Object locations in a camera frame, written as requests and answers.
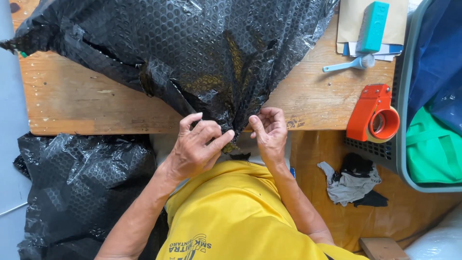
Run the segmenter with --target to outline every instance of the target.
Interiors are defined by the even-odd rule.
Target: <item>plastic laundry basket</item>
[[[411,180],[406,166],[406,119],[409,84],[413,67],[414,51],[420,33],[422,18],[432,0],[423,0],[415,10],[409,27],[403,53],[396,58],[393,78],[391,106],[400,116],[400,128],[395,137],[386,143],[360,142],[345,137],[349,149],[364,158],[398,174],[401,179],[420,192],[462,192],[462,184],[425,183],[416,184]]]

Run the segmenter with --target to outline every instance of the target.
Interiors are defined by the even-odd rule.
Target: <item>blue cleaning brush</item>
[[[375,65],[374,55],[368,54],[366,56],[358,57],[354,59],[354,61],[352,62],[337,64],[337,65],[332,65],[332,66],[325,66],[322,68],[322,71],[329,72],[329,71],[334,71],[334,70],[339,70],[339,69],[344,69],[344,68],[351,68],[351,67],[366,69],[366,68],[371,68],[374,65]]]

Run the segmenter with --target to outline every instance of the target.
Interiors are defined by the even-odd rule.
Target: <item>tape roll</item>
[[[396,113],[398,113],[396,111],[395,108],[393,108],[392,106],[390,107],[391,110],[394,110]],[[366,136],[367,136],[367,140],[369,142],[374,142],[374,143],[384,143],[384,142],[388,142],[390,141],[390,139],[392,139],[394,136],[396,135],[396,133],[394,135],[392,135],[391,137],[387,138],[387,139],[377,139],[375,137],[372,136],[371,132],[369,131],[369,127],[366,127]]]

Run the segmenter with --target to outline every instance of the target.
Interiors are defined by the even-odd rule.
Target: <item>green bag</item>
[[[462,183],[462,136],[434,118],[426,106],[407,130],[406,156],[415,183]]]

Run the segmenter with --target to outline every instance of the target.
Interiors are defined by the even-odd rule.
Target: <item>wooden table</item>
[[[39,0],[10,0],[14,28]],[[336,53],[338,15],[265,106],[284,110],[290,130],[344,130],[365,85],[393,83],[394,62],[377,61],[367,70],[323,73],[322,67],[351,58]],[[58,133],[141,134],[176,131],[181,116],[163,101],[115,83],[56,53],[20,57],[30,130]]]

